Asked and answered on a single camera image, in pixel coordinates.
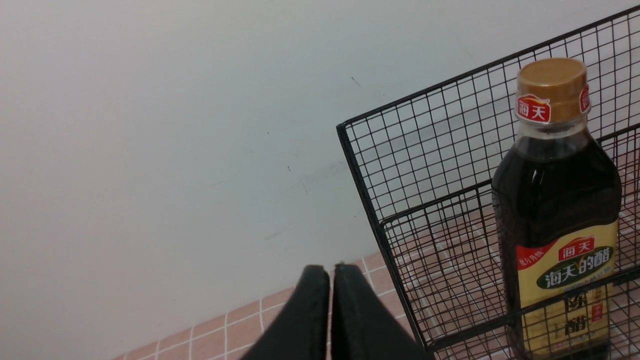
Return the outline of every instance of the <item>white wall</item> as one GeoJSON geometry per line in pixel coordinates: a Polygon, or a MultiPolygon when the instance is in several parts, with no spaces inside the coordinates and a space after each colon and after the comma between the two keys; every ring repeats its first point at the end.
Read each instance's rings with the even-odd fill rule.
{"type": "Polygon", "coordinates": [[[336,124],[634,3],[2,1],[0,358],[108,359],[371,253],[336,124]]]}

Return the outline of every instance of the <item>red logo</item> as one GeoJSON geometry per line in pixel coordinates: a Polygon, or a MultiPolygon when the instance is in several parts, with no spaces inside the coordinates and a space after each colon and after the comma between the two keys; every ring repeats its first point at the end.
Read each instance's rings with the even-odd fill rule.
{"type": "Polygon", "coordinates": [[[589,84],[585,85],[580,93],[580,112],[585,113],[591,108],[591,99],[589,98],[589,84]]]}
{"type": "Polygon", "coordinates": [[[516,257],[518,258],[518,270],[524,270],[533,266],[551,249],[556,241],[537,248],[530,248],[524,246],[516,246],[516,257]]]}
{"type": "Polygon", "coordinates": [[[558,261],[575,258],[595,249],[593,235],[588,238],[575,238],[558,250],[558,261]]]}
{"type": "Polygon", "coordinates": [[[591,322],[596,322],[602,319],[602,304],[594,305],[591,308],[591,322]]]}
{"type": "Polygon", "coordinates": [[[531,94],[520,96],[518,98],[518,116],[535,122],[550,122],[551,105],[549,105],[549,99],[540,99],[531,94]]]}

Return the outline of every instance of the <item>metal wire mesh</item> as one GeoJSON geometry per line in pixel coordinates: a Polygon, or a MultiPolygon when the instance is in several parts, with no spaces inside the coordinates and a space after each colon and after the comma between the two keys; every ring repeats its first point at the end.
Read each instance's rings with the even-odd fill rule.
{"type": "MultiPolygon", "coordinates": [[[[512,356],[500,324],[482,331],[495,319],[502,319],[502,326],[507,321],[490,179],[518,132],[512,111],[517,72],[557,56],[588,65],[589,129],[602,139],[623,178],[617,266],[627,271],[640,264],[640,7],[338,126],[408,318],[436,358],[512,356]]],[[[620,286],[637,288],[635,282],[619,285],[622,291],[620,286]]],[[[640,313],[633,312],[637,304],[628,291],[620,292],[626,298],[611,310],[612,332],[622,336],[612,356],[616,351],[629,356],[638,352],[636,343],[640,346],[640,313]],[[614,316],[617,311],[628,316],[614,316]]]]}

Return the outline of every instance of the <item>black object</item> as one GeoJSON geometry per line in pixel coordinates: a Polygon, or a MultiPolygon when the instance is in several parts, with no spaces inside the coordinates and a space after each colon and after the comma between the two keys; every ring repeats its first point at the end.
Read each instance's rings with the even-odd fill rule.
{"type": "Polygon", "coordinates": [[[325,360],[329,276],[305,267],[296,291],[244,360],[325,360]]]}
{"type": "Polygon", "coordinates": [[[612,283],[611,358],[640,356],[640,6],[371,110],[337,127],[414,335],[435,359],[514,359],[504,326],[612,283]],[[616,275],[507,315],[490,181],[517,134],[516,75],[588,65],[589,130],[623,178],[616,275]]]}
{"type": "MultiPolygon", "coordinates": [[[[355,265],[337,265],[333,360],[431,360],[396,322],[355,265]]],[[[329,277],[307,266],[295,292],[243,360],[325,360],[329,277]]]]}

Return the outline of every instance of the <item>dark vinegar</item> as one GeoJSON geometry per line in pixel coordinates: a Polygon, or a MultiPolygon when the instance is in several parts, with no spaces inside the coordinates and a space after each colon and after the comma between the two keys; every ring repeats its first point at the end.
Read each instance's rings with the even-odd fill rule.
{"type": "MultiPolygon", "coordinates": [[[[520,287],[535,286],[518,283],[516,246],[543,248],[579,229],[611,224],[621,207],[618,171],[586,130],[553,140],[521,139],[498,167],[492,192],[509,312],[520,309],[520,287]]],[[[536,357],[524,347],[522,319],[509,325],[508,340],[525,360],[607,359],[610,346],[603,339],[536,357]]]]}

